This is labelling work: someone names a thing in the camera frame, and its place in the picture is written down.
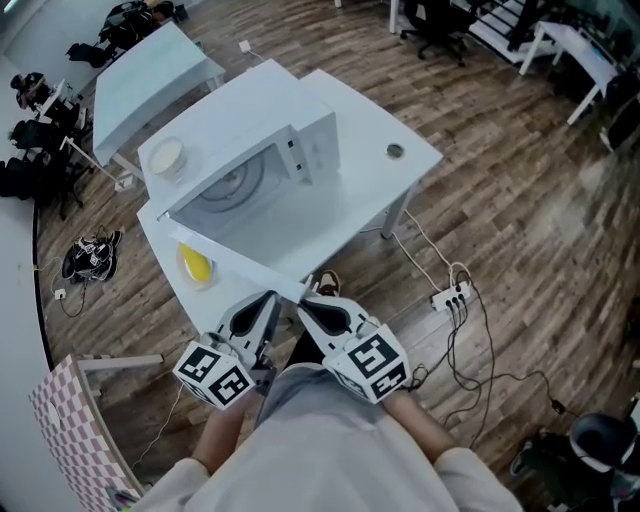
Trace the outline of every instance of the round hole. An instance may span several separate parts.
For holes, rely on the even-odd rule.
[[[404,156],[404,148],[400,144],[389,144],[386,154],[391,160],[400,160]]]

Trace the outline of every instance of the plug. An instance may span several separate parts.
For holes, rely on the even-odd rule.
[[[551,407],[559,415],[562,415],[567,411],[567,408],[558,400],[551,400]]]
[[[249,41],[247,41],[246,39],[244,41],[240,41],[240,43],[238,43],[240,46],[240,51],[242,53],[249,53],[251,51],[251,45],[249,44]]]

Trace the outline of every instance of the person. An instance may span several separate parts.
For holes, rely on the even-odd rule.
[[[35,111],[36,105],[42,105],[51,96],[42,73],[29,73],[25,77],[16,75],[11,80],[11,88],[17,91],[16,101],[23,110],[29,107]]]
[[[334,272],[322,274],[321,294],[339,289]],[[210,414],[192,456],[132,510],[522,511],[407,391],[365,402],[318,364],[322,357],[305,333],[249,438],[236,450],[252,400],[245,395]]]

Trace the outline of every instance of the round container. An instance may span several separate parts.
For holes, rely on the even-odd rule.
[[[158,143],[149,156],[149,170],[164,177],[173,176],[186,163],[184,144],[177,137],[169,137]]]

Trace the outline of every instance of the checkered fabric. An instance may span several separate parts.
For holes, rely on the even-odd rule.
[[[90,512],[112,512],[107,487],[139,497],[139,486],[127,477],[102,435],[80,385],[79,371],[72,356],[67,356],[29,400],[49,450],[82,506]],[[49,420],[49,402],[58,411],[60,429]]]

